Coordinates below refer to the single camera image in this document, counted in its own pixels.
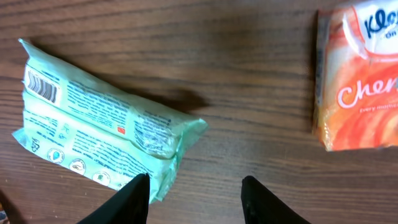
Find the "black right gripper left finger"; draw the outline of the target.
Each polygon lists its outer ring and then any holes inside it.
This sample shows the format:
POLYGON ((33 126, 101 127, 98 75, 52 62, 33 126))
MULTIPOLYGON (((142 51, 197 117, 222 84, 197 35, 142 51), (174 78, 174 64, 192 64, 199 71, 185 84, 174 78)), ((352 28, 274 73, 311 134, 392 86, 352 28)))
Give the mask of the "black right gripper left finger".
POLYGON ((150 177, 139 174, 78 224, 146 224, 150 177))

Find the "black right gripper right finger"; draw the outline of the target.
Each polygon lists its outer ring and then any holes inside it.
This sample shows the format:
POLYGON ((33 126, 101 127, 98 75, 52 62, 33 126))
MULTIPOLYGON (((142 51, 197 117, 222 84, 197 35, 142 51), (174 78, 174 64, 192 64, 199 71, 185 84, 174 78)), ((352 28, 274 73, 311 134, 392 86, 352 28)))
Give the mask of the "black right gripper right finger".
POLYGON ((241 201, 245 224, 310 224, 251 175, 242 180, 241 201))

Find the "teal wet wipes pack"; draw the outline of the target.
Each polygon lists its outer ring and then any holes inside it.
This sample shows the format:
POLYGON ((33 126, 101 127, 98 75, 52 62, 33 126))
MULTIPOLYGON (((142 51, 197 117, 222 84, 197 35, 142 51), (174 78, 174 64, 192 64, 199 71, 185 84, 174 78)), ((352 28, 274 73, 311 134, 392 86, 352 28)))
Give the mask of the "teal wet wipes pack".
POLYGON ((207 123, 126 93, 27 41, 22 46, 29 58, 17 142, 114 190, 148 174, 150 202, 163 200, 207 123))

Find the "orange tissue pack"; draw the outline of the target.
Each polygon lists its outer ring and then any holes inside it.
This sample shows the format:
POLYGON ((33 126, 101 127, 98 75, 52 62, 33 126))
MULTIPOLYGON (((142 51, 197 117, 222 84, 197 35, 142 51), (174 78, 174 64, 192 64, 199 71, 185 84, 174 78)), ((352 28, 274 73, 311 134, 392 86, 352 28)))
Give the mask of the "orange tissue pack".
POLYGON ((313 132, 327 151, 397 145, 397 1, 318 12, 313 132))

